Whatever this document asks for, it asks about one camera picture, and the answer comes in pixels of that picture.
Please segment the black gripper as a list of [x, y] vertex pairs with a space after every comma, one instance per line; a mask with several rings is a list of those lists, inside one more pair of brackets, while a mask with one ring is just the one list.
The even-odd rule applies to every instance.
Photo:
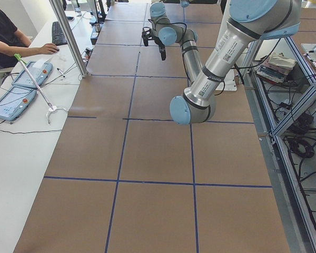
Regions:
[[154, 41], [154, 43], [159, 46], [161, 60], [165, 61], [166, 60], [165, 45], [162, 43], [162, 41], [160, 40], [160, 38], [158, 36], [152, 34], [151, 37], [152, 37], [152, 40]]

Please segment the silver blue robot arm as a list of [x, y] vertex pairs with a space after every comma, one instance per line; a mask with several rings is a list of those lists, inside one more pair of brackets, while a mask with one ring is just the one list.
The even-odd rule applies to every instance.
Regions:
[[170, 115], [178, 124], [202, 123], [213, 117], [213, 92], [249, 43], [297, 33], [301, 1], [231, 1], [226, 25], [212, 54], [190, 87], [170, 102]]

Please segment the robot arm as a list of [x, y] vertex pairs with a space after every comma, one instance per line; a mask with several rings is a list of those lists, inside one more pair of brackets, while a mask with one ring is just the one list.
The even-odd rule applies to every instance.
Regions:
[[145, 46], [153, 41], [159, 47], [161, 60], [166, 60], [166, 47], [178, 44], [181, 48], [182, 61], [186, 77], [193, 83], [201, 71], [202, 63], [196, 46], [198, 35], [185, 23], [172, 23], [166, 14], [162, 2], [151, 4], [149, 22], [151, 27], [142, 29], [142, 40]]

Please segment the seated person's hand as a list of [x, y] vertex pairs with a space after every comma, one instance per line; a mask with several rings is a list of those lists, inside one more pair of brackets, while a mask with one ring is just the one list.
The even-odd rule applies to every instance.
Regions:
[[40, 54], [54, 54], [57, 53], [56, 51], [57, 46], [53, 43], [46, 43], [42, 47], [39, 48]]

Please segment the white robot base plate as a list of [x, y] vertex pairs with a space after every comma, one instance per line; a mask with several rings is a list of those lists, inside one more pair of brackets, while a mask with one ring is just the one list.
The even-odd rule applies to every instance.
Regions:
[[236, 83], [235, 83], [235, 72], [234, 70], [229, 70], [225, 79], [225, 85], [220, 83], [219, 86], [216, 88], [217, 91], [237, 91]]

